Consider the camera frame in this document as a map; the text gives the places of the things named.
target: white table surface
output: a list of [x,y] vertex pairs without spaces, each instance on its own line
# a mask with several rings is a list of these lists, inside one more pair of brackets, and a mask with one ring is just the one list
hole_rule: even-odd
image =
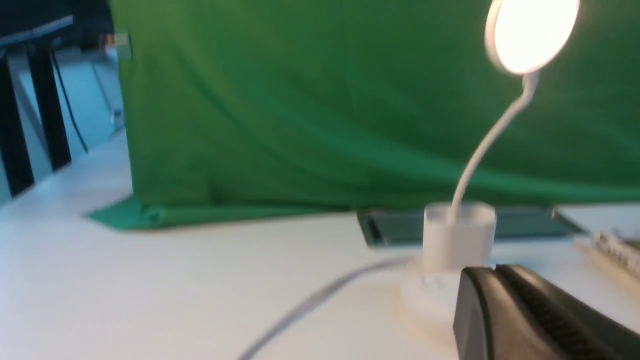
[[[121,136],[0,208],[0,359],[235,359],[334,278],[419,253],[368,249],[354,214],[129,233],[83,216],[130,193]],[[640,332],[640,300],[570,239],[496,245],[493,260],[528,266]],[[450,359],[399,325],[400,278],[354,282],[257,359]]]

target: black cable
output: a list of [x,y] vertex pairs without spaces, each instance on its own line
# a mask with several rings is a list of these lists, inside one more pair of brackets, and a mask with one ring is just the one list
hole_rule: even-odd
[[80,139],[80,144],[84,149],[84,152],[89,152],[89,149],[84,142],[82,135],[80,134],[80,130],[78,129],[78,125],[76,124],[76,118],[74,118],[74,112],[71,111],[71,104],[69,103],[69,96],[67,96],[67,89],[65,89],[65,84],[62,82],[62,74],[60,73],[60,67],[58,66],[58,61],[56,59],[56,53],[51,51],[51,58],[53,59],[53,65],[56,67],[56,72],[58,73],[58,80],[60,81],[60,87],[62,88],[62,95],[65,97],[65,102],[67,103],[67,110],[69,111],[69,116],[71,117],[71,124],[74,126],[74,130],[76,130],[76,134],[78,135],[78,139]]
[[353,272],[350,272],[342,277],[331,282],[329,285],[321,288],[313,293],[307,300],[303,301],[300,305],[289,311],[282,319],[280,319],[272,328],[270,328],[264,335],[256,340],[251,346],[249,346],[237,360],[252,360],[255,355],[262,350],[271,340],[275,339],[280,333],[284,332],[288,327],[295,322],[311,313],[318,308],[322,303],[329,300],[343,287],[348,285],[351,281],[368,274],[370,272],[385,270],[395,266],[401,266],[408,264],[413,258],[403,257],[384,260],[373,265],[369,265],[365,268],[360,268]]

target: lamp base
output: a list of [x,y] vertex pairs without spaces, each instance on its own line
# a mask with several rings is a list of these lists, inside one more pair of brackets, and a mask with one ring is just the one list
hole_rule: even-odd
[[402,279],[399,316],[405,327],[444,352],[456,352],[453,320],[460,272],[466,266],[488,266],[495,234],[495,209],[480,202],[463,204],[454,221],[451,205],[424,210],[422,259]]
[[397,309],[403,327],[444,354],[456,353],[453,320],[460,272],[426,273],[420,261],[411,264],[401,281]]
[[460,271],[466,266],[487,266],[495,235],[495,209],[482,202],[465,203],[457,217],[449,218],[451,204],[424,209],[422,266],[428,272]]

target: lamp light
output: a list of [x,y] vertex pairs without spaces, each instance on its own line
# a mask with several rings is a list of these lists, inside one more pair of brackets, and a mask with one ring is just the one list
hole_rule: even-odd
[[564,47],[577,19],[580,0],[493,0],[484,30],[491,62],[522,76],[522,95],[504,112],[471,156],[453,201],[424,210],[422,261],[403,278],[400,315],[421,338],[454,345],[452,331],[460,270],[489,266],[495,209],[479,202],[462,204],[465,190],[487,150],[533,99],[538,72]]

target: green fabric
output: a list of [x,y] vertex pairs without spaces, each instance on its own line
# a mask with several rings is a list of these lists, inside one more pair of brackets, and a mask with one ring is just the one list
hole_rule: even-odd
[[[141,204],[122,227],[448,200],[521,91],[487,60],[490,0],[111,5],[133,43],[121,80]],[[468,199],[640,200],[638,13],[634,0],[582,1]]]

